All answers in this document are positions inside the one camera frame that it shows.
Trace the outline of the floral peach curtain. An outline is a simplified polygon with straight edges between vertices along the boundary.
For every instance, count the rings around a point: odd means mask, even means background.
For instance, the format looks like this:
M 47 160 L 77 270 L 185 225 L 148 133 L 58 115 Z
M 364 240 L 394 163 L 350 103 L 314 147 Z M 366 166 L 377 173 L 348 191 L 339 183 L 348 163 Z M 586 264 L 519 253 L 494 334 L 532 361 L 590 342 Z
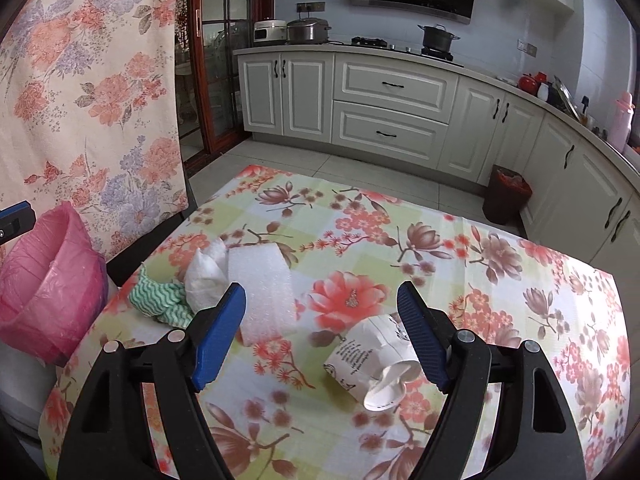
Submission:
M 113 258 L 186 208 L 177 0 L 27 0 L 1 44 L 1 203 L 71 204 Z

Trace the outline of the dark red floor bin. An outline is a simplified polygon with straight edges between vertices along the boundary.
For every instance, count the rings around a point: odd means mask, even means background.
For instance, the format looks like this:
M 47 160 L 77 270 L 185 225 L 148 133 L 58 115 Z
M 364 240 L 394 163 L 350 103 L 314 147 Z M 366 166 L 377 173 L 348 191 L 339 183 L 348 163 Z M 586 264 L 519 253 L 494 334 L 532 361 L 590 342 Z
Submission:
M 520 218 L 532 195 L 532 188 L 518 172 L 494 165 L 484 197 L 484 215 L 490 222 L 504 226 Z

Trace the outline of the green white striped cloth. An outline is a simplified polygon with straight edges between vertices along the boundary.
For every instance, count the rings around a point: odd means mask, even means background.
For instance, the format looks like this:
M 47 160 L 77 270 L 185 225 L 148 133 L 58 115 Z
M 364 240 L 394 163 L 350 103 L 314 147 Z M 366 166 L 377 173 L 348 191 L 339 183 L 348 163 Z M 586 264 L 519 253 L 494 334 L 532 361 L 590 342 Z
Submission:
M 139 270 L 128 300 L 141 314 L 180 330 L 185 330 L 194 318 L 194 313 L 186 302 L 184 285 L 176 281 L 155 281 L 149 277 L 145 266 Z

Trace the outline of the pink thermos bottle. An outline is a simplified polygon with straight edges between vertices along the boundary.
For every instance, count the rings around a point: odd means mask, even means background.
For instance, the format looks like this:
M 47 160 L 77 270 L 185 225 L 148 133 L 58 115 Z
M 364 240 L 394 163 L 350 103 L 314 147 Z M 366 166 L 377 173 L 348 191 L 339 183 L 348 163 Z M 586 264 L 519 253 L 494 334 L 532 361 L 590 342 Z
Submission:
M 634 118 L 632 94 L 623 92 L 615 101 L 614 115 L 608 128 L 608 143 L 620 153 L 627 145 L 632 118 Z

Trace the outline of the black gas stove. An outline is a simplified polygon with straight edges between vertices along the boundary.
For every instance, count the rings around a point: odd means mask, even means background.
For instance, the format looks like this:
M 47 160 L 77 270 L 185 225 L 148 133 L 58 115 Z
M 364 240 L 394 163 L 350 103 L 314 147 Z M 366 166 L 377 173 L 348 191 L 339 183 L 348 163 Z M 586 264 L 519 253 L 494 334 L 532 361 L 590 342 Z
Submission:
M 350 40 L 352 46 L 392 50 L 398 52 L 405 52 L 414 55 L 426 56 L 427 58 L 437 58 L 438 60 L 448 63 L 454 62 L 454 56 L 450 52 L 439 51 L 433 48 L 422 47 L 420 49 L 413 49 L 412 47 L 399 47 L 396 44 L 390 44 L 384 39 L 380 38 L 367 38 L 356 36 Z

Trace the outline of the crushed white paper cup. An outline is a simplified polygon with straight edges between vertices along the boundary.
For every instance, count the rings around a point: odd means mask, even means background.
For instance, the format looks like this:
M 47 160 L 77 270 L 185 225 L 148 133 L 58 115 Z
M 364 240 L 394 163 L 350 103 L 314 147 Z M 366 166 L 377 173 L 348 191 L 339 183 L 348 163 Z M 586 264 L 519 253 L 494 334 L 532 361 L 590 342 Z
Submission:
M 357 323 L 332 351 L 324 370 L 370 412 L 396 408 L 422 373 L 399 314 Z

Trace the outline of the floral tablecloth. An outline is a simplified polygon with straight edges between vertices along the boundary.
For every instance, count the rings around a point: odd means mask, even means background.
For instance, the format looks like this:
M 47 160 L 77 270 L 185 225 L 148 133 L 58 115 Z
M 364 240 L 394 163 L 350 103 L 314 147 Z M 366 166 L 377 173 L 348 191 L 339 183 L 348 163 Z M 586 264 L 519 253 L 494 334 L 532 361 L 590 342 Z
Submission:
M 610 274 L 457 214 L 263 166 L 217 191 L 103 310 L 43 410 L 44 468 L 92 364 L 111 340 L 152 344 L 166 326 L 130 301 L 181 285 L 206 261 L 224 286 L 283 294 L 287 334 L 238 338 L 198 397 L 239 479 L 405 479 L 445 399 L 400 328 L 402 284 L 488 344 L 538 344 L 570 407 L 588 478 L 612 460 L 629 422 L 630 356 Z

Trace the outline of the black cooking pot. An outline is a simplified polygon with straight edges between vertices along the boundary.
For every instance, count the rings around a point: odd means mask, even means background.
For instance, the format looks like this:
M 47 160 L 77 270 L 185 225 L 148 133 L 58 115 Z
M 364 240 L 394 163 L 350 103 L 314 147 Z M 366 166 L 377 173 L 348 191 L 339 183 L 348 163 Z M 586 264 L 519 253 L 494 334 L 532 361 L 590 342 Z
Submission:
M 422 44 L 424 49 L 438 52 L 449 52 L 451 44 L 460 37 L 448 32 L 444 25 L 426 26 L 418 25 L 423 32 Z

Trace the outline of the white lower kitchen cabinets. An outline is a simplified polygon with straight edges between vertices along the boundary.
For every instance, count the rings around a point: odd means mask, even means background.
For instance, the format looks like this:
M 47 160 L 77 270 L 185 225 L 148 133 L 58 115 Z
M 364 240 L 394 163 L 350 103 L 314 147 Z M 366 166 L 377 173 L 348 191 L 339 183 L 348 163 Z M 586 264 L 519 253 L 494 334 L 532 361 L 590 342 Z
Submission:
M 348 148 L 486 185 L 493 166 L 533 195 L 536 242 L 639 275 L 639 174 L 575 118 L 468 68 L 391 50 L 279 46 L 236 52 L 245 128 Z

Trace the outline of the pink lined trash bin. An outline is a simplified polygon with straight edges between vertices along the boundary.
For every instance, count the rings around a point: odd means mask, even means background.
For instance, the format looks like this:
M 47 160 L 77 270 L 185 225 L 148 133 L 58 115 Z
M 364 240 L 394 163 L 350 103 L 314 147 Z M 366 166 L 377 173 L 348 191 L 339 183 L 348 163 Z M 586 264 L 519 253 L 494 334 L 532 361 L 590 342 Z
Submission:
M 80 215 L 63 202 L 22 235 L 1 265 L 1 340 L 56 366 L 106 305 L 108 276 Z

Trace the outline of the red kettle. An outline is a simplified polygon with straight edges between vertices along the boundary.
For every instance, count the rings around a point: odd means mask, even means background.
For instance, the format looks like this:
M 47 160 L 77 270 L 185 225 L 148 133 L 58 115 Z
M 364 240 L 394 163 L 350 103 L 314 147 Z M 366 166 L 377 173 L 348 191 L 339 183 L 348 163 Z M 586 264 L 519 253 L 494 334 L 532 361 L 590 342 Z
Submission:
M 543 72 L 538 72 L 536 75 L 523 74 L 518 80 L 518 88 L 536 96 L 539 88 L 547 82 L 547 75 Z

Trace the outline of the red framed glass door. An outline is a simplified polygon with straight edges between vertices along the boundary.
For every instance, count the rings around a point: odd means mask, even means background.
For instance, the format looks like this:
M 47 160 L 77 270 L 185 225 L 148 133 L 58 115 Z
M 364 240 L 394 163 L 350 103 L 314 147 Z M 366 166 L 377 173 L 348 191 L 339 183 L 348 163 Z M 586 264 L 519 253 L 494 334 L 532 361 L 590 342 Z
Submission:
M 238 61 L 274 0 L 177 0 L 176 102 L 184 168 L 193 176 L 246 138 Z

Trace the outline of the white foam sheet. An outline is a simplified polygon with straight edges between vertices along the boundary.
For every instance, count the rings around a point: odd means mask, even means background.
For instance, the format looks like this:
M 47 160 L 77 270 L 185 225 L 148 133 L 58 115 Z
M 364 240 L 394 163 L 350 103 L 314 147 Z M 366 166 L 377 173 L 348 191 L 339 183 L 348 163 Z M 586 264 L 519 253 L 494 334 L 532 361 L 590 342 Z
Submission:
M 228 279 L 245 290 L 246 310 L 240 324 L 244 346 L 261 344 L 295 330 L 291 271 L 277 244 L 231 248 Z

